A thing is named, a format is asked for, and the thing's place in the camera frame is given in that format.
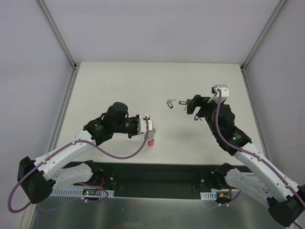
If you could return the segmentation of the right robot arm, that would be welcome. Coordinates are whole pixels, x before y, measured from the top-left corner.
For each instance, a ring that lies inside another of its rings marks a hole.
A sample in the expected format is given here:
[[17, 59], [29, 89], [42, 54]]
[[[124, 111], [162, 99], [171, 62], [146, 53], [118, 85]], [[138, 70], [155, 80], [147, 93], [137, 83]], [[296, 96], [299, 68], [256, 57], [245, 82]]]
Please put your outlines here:
[[205, 119], [219, 147], [242, 162], [254, 176], [249, 177], [228, 163], [204, 178], [214, 189], [237, 188], [267, 208], [283, 227], [290, 227], [305, 210], [305, 187], [291, 180], [261, 153], [251, 138], [235, 126], [235, 115], [228, 104], [195, 95], [186, 101], [186, 112], [199, 111], [195, 120]]

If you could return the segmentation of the red handled key organizer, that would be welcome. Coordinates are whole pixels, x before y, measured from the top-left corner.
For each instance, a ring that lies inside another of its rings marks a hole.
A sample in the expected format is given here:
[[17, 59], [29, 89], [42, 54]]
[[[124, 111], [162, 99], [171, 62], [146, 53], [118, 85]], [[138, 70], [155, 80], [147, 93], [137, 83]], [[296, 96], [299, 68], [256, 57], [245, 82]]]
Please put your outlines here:
[[154, 145], [154, 134], [156, 133], [156, 129], [153, 127], [152, 130], [145, 132], [144, 137], [147, 137], [148, 146], [152, 147]]

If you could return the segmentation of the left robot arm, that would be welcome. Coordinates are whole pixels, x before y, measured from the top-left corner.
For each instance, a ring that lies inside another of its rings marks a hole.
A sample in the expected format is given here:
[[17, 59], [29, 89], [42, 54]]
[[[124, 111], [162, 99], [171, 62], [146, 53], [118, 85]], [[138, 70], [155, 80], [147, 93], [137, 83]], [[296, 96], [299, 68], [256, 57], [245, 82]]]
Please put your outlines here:
[[153, 123], [148, 115], [129, 116], [128, 106], [115, 102], [107, 112], [89, 121], [70, 141], [35, 159], [28, 156], [19, 163], [17, 186], [21, 187], [30, 203], [38, 204], [45, 200], [56, 188], [76, 183], [95, 186], [100, 183], [102, 172], [90, 160], [79, 166], [64, 168], [68, 163], [112, 139], [114, 134], [126, 134], [128, 138], [148, 133]]

